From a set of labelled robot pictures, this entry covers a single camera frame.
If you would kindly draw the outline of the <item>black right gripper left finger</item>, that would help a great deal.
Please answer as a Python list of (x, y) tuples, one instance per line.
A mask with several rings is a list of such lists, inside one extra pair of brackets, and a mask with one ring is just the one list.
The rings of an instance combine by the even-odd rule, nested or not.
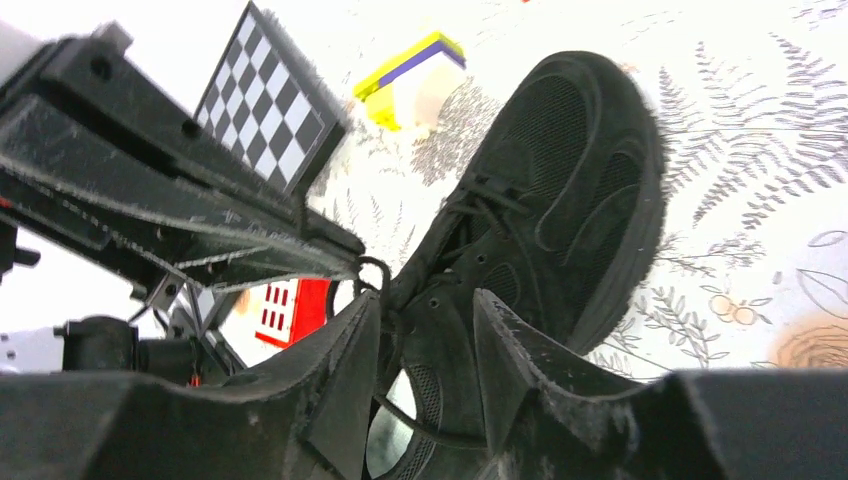
[(380, 308), (323, 328), (220, 386), (123, 371), (6, 376), (5, 479), (357, 479)]

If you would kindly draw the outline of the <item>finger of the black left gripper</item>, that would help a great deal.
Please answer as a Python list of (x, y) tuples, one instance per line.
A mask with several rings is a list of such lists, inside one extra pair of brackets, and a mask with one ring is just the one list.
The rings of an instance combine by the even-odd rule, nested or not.
[(361, 240), (306, 207), (306, 191), (283, 193), (191, 119), (157, 86), (104, 40), (70, 37), (59, 42), (42, 79), (60, 92), (61, 105), (92, 126), (114, 149), (240, 209), (261, 212), (296, 229), (304, 239), (322, 238), (351, 255)]
[(356, 256), (293, 226), (173, 180), (28, 96), (1, 116), (1, 168), (148, 262), (234, 291), (298, 276), (349, 280)]

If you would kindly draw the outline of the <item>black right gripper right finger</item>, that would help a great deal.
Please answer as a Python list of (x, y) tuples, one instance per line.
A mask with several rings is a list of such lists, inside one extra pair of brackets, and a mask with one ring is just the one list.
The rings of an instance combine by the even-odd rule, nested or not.
[(474, 296), (486, 438), (505, 479), (843, 479), (843, 370), (685, 370), (641, 384)]

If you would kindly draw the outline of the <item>black sneaker shoe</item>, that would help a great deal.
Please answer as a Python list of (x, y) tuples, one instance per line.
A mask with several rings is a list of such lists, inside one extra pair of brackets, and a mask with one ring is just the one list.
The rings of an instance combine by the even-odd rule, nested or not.
[(543, 59), (386, 291), (386, 380), (408, 377), (426, 424), (480, 436), (475, 291), (589, 353), (653, 262), (663, 170), (657, 127), (615, 63), (586, 51)]

